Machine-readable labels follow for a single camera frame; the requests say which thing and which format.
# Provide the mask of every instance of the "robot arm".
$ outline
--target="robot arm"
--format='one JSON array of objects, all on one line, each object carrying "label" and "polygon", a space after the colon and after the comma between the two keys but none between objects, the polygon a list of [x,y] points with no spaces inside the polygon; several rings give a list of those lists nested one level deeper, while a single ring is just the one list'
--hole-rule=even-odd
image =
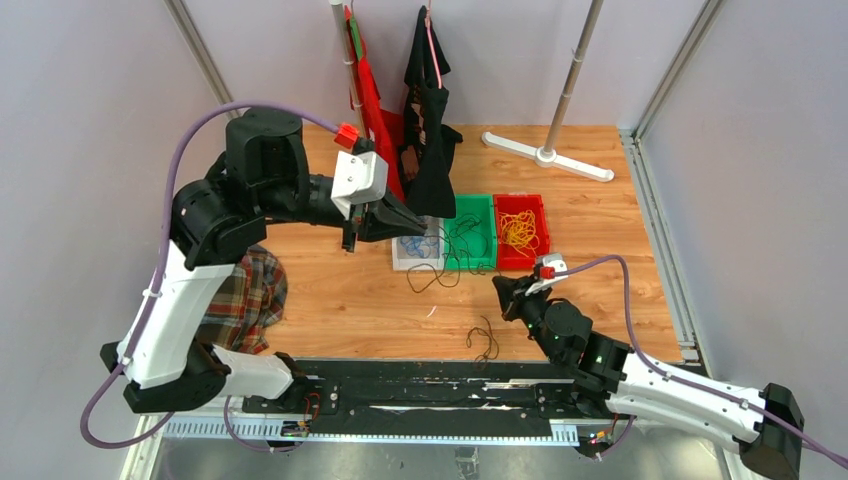
[{"label": "robot arm", "polygon": [[763,476],[798,478],[801,439],[755,411],[769,412],[803,430],[804,417],[789,389],[771,383],[760,391],[717,382],[592,331],[592,320],[568,300],[548,299],[551,287],[567,278],[566,271],[562,255],[551,254],[538,259],[532,275],[493,279],[504,320],[520,319],[548,361],[574,378],[573,391],[567,392],[571,398],[564,401],[671,425],[738,453],[749,469]]},{"label": "robot arm", "polygon": [[[195,333],[213,296],[248,247],[266,237],[267,223],[308,222],[342,229],[342,246],[398,235],[423,235],[417,218],[386,192],[387,165],[360,139],[358,155],[339,152],[335,177],[310,175],[302,121],[254,108],[227,124],[227,149],[206,178],[175,196],[171,248],[160,294],[142,332],[124,397],[136,413],[188,411],[218,396],[280,397],[294,362],[201,344]],[[101,349],[114,369],[133,334]]]}]

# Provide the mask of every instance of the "plastic bin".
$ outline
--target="plastic bin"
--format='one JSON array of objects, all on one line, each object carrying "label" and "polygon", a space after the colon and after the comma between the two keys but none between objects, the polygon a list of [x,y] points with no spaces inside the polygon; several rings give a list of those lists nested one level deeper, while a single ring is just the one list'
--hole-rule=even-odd
[{"label": "plastic bin", "polygon": [[456,218],[445,220],[448,270],[494,270],[495,205],[491,195],[457,195]]},{"label": "plastic bin", "polygon": [[[533,268],[536,257],[545,255],[551,251],[551,237],[548,233],[548,224],[545,219],[545,207],[542,204],[541,195],[494,195],[495,204],[495,229],[498,238],[497,265],[500,270],[525,270]],[[501,239],[501,215],[516,215],[525,210],[530,210],[536,216],[536,237],[538,245],[532,250],[523,250],[522,255],[517,249],[510,245],[504,245]]]},{"label": "plastic bin", "polygon": [[404,236],[392,239],[392,269],[397,271],[436,269],[439,272],[444,269],[445,240],[442,233],[444,220],[424,217],[424,221],[427,223],[425,236]]}]

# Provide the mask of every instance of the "gray floor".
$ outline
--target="gray floor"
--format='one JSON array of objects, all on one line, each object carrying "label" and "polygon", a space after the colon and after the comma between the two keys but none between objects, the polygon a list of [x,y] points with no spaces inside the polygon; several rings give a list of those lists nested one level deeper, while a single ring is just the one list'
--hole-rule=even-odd
[{"label": "gray floor", "polygon": [[153,478],[725,480],[719,457],[711,443],[666,427],[634,429],[602,463],[567,447],[307,443],[292,453],[268,455],[227,440],[169,439]]}]

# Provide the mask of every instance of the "plaid shirt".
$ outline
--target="plaid shirt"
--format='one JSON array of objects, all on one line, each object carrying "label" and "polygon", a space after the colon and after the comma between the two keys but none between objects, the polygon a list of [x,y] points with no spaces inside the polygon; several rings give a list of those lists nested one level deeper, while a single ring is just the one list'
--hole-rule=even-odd
[{"label": "plaid shirt", "polygon": [[250,247],[203,316],[197,339],[243,353],[268,348],[265,329],[283,318],[286,272],[269,251]]}]

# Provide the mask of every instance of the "black t-shirt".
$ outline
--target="black t-shirt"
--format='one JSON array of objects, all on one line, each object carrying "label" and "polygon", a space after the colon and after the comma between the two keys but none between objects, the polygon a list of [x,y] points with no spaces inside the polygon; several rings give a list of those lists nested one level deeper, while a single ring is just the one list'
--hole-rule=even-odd
[{"label": "black t-shirt", "polygon": [[[456,197],[450,183],[456,144],[462,135],[442,117],[448,103],[448,90],[439,88],[427,27],[427,8],[418,12],[418,24],[409,54],[404,83],[409,87],[403,109],[404,142],[398,149],[398,166],[406,195],[406,206],[418,215],[456,217]],[[436,59],[442,76],[450,72],[436,32],[430,25]]]}]

